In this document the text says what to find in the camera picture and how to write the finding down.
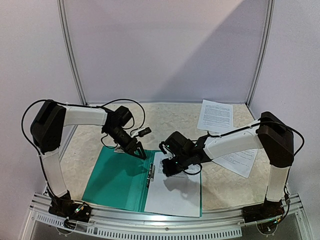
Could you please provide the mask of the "left aluminium frame post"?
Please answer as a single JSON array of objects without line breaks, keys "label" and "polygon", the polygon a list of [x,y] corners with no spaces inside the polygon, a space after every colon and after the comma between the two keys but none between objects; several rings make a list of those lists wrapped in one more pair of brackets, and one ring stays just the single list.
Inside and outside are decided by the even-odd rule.
[{"label": "left aluminium frame post", "polygon": [[65,44],[65,50],[66,50],[71,74],[73,77],[73,81],[75,84],[75,88],[77,91],[77,95],[79,97],[80,103],[86,106],[87,99],[85,96],[85,91],[81,82],[79,70],[76,63],[76,58],[74,55],[71,35],[69,31],[68,19],[67,19],[67,10],[66,10],[66,5],[64,0],[57,0],[57,9],[59,13],[59,19],[61,24],[62,36]]}]

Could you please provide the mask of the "right aluminium frame post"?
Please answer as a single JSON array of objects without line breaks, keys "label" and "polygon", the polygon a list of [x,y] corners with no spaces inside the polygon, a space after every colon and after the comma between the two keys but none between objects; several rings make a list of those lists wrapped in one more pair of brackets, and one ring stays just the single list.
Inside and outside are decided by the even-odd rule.
[{"label": "right aluminium frame post", "polygon": [[251,86],[249,88],[249,92],[246,98],[245,105],[250,108],[252,105],[254,95],[256,92],[256,88],[258,85],[259,77],[263,68],[264,58],[266,55],[267,47],[268,47],[268,40],[269,35],[271,31],[272,26],[272,20],[273,20],[273,13],[274,13],[274,7],[275,7],[275,1],[274,0],[268,0],[267,1],[267,8],[266,8],[266,14],[265,14],[265,20],[263,25],[263,31],[262,31],[262,37],[261,37],[261,43],[259,47],[258,52],[258,58],[255,65],[254,75],[251,81]]}]

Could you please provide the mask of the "green file folder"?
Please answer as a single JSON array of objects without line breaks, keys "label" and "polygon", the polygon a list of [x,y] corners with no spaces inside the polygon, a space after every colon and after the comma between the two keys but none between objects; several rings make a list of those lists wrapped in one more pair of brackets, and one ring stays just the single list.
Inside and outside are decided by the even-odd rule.
[{"label": "green file folder", "polygon": [[114,152],[103,147],[84,190],[82,200],[88,203],[133,212],[145,212],[146,187],[150,163],[155,153],[146,150],[145,160]]}]

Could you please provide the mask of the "folder cover metal clip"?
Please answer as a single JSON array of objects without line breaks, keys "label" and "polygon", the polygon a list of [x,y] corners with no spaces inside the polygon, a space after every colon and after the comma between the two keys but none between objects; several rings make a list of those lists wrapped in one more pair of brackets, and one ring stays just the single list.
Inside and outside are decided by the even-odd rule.
[{"label": "folder cover metal clip", "polygon": [[125,151],[124,151],[122,148],[120,148],[120,147],[115,148],[115,149],[114,149],[114,152],[115,152],[115,153],[125,153]]}]

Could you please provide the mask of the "printed paper sheet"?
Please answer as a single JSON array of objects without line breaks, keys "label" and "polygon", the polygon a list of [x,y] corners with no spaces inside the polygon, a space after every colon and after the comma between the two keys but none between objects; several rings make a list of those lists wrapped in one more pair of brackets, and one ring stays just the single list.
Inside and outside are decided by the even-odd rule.
[{"label": "printed paper sheet", "polygon": [[213,159],[212,161],[219,166],[247,179],[253,168],[257,153],[257,149],[249,149],[226,154]]},{"label": "printed paper sheet", "polygon": [[224,133],[234,129],[233,106],[209,100],[203,100],[198,118],[197,129]]},{"label": "printed paper sheet", "polygon": [[166,156],[157,152],[154,155],[155,166],[153,180],[149,184],[144,211],[149,213],[195,217],[202,215],[200,167],[192,165],[187,171],[167,177],[163,173]]}]

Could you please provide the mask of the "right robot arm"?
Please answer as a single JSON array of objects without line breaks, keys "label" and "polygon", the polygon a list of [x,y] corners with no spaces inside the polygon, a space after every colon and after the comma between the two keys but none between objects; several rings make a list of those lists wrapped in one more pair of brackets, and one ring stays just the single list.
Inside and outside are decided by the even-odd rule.
[{"label": "right robot arm", "polygon": [[262,218],[269,218],[278,210],[277,202],[284,196],[295,157],[293,130],[269,111],[249,125],[220,135],[207,133],[196,141],[175,131],[159,144],[159,148],[167,155],[162,160],[162,172],[167,177],[186,171],[190,165],[211,162],[227,154],[264,149],[271,167],[266,201],[258,208]]}]

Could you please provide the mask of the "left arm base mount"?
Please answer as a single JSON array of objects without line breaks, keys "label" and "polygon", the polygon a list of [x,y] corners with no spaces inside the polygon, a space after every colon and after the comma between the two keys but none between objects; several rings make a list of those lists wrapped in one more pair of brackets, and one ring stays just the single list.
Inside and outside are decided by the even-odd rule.
[{"label": "left arm base mount", "polygon": [[51,197],[48,212],[65,219],[88,223],[92,209],[86,202],[72,200],[70,193],[67,192],[62,197]]}]

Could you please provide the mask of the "folder spine metal clip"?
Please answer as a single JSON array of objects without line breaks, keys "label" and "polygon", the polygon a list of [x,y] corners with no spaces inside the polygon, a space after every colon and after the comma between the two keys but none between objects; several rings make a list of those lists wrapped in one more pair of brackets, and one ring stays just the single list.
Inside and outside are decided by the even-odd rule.
[{"label": "folder spine metal clip", "polygon": [[155,165],[153,163],[150,163],[149,166],[149,170],[148,170],[148,174],[147,174],[147,178],[146,178],[146,187],[149,188],[151,182],[154,181],[154,177],[155,177]]}]

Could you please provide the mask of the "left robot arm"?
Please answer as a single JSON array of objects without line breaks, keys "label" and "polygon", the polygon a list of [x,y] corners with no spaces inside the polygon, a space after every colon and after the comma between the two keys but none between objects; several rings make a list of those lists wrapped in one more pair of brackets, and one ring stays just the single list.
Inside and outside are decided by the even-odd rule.
[{"label": "left robot arm", "polygon": [[74,213],[74,205],[64,182],[59,160],[59,148],[66,126],[90,125],[101,127],[101,132],[110,136],[125,153],[145,160],[142,143],[130,136],[125,125],[133,118],[130,110],[121,105],[116,110],[104,106],[80,106],[58,103],[47,99],[34,118],[30,133],[33,144],[39,150],[39,158],[49,195],[55,202],[55,209],[63,216]]}]

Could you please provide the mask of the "aluminium frame post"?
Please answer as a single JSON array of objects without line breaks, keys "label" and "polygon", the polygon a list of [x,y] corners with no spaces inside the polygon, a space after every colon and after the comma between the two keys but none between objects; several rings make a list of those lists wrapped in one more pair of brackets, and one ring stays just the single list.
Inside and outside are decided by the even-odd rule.
[{"label": "aluminium frame post", "polygon": [[263,31],[262,31],[262,37],[261,37],[261,43],[259,47],[258,52],[258,58],[255,65],[254,75],[251,81],[251,86],[249,88],[249,92],[246,98],[245,105],[250,108],[252,105],[254,95],[256,92],[256,88],[258,85],[259,77],[263,68],[264,58],[266,55],[267,47],[268,47],[268,40],[269,35],[271,31],[272,26],[272,20],[273,20],[273,13],[274,13],[274,7],[275,7],[275,1],[274,0],[268,0],[267,1],[267,8],[266,8],[266,14],[265,14],[265,20],[263,25]]},{"label": "aluminium frame post", "polygon": [[81,82],[79,70],[76,63],[76,58],[74,55],[71,35],[69,31],[68,19],[67,19],[67,10],[66,10],[66,5],[64,0],[57,0],[57,9],[59,13],[59,19],[61,24],[62,36],[65,44],[65,50],[66,50],[71,74],[73,77],[73,81],[75,84],[75,88],[77,91],[77,95],[79,97],[80,103],[86,106],[87,99],[85,96],[85,91]]}]

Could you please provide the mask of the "aluminium front rail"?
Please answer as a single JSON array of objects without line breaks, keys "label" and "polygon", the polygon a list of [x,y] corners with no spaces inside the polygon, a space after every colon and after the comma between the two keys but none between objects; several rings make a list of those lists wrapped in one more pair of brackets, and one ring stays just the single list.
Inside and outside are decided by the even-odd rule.
[{"label": "aluminium front rail", "polygon": [[261,233],[263,222],[245,222],[241,207],[203,210],[202,216],[181,217],[133,212],[92,205],[88,223],[74,229],[64,218],[49,214],[50,198],[36,193],[31,201],[24,240],[310,240],[309,225],[297,194],[289,213],[275,230]]}]

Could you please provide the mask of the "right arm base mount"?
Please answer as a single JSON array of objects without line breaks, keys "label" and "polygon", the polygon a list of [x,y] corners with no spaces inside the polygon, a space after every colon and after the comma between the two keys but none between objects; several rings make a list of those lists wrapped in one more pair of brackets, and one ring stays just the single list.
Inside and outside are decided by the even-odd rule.
[{"label": "right arm base mount", "polygon": [[273,220],[276,217],[283,219],[287,215],[281,200],[274,202],[267,199],[263,203],[244,206],[241,212],[245,223]]}]

